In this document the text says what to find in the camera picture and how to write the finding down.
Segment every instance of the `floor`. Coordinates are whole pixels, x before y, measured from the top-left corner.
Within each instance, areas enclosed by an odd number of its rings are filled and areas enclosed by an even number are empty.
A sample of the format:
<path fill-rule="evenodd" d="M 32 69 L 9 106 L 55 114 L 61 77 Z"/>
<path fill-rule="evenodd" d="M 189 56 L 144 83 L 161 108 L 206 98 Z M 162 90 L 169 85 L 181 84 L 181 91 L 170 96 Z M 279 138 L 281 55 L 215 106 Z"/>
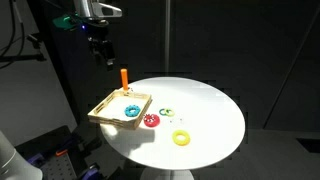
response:
<path fill-rule="evenodd" d="M 296 138 L 320 139 L 320 133 L 248 130 L 247 138 L 227 159 L 206 168 L 192 170 L 195 180 L 318 180 L 320 154 L 309 153 Z M 124 179 L 139 179 L 144 166 L 126 160 L 107 142 L 86 158 L 98 163 L 110 176 L 118 167 Z"/>

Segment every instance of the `red ring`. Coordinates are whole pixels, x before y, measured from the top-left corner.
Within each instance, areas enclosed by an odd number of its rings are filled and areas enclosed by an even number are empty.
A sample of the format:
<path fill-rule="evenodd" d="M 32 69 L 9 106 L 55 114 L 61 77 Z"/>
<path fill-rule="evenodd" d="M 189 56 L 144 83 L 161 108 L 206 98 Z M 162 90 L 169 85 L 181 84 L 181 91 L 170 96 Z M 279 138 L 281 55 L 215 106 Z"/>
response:
<path fill-rule="evenodd" d="M 146 114 L 143 120 L 148 127 L 156 127 L 160 124 L 160 118 L 156 114 Z"/>

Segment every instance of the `dark background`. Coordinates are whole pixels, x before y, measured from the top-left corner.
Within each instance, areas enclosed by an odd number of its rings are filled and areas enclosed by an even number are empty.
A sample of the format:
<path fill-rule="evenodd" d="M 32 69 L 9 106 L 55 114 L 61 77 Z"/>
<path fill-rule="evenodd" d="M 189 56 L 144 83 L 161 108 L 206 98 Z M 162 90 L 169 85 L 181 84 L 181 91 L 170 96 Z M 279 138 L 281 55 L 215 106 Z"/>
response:
<path fill-rule="evenodd" d="M 44 13 L 46 24 L 35 20 L 49 36 L 46 47 L 81 122 L 121 87 L 120 67 L 128 68 L 130 81 L 164 75 L 164 0 L 112 2 L 125 15 L 110 20 L 109 37 L 117 56 L 111 72 L 91 57 L 83 32 L 54 27 L 52 19 L 61 16 L 61 10 L 38 2 L 42 10 L 37 13 Z M 319 2 L 175 0 L 172 5 L 171 75 L 231 89 L 230 95 L 240 96 L 248 112 L 249 128 L 262 128 Z M 320 131 L 319 33 L 317 17 L 267 129 Z"/>

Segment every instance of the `orange peg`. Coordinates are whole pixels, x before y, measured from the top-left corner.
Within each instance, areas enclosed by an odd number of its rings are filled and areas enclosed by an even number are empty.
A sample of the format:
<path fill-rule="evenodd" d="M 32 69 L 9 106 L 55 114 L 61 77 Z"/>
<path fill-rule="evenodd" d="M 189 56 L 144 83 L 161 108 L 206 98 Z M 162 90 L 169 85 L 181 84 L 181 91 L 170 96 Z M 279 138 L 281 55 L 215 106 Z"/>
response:
<path fill-rule="evenodd" d="M 127 69 L 121 69 L 121 80 L 123 90 L 128 91 L 128 71 Z"/>

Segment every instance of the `green ring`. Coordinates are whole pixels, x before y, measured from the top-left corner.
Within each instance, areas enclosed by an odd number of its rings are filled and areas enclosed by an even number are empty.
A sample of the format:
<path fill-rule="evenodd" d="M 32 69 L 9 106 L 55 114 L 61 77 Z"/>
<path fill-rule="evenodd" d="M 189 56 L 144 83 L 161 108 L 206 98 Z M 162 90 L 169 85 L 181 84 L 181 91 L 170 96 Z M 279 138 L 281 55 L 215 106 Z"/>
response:
<path fill-rule="evenodd" d="M 167 116 L 169 116 L 169 117 L 174 116 L 174 111 L 172 111 L 171 109 L 165 109 L 165 110 L 166 110 L 165 113 Z"/>
<path fill-rule="evenodd" d="M 166 116 L 166 115 L 167 115 L 167 114 L 166 114 L 166 109 L 160 109 L 159 114 L 161 114 L 162 116 Z"/>

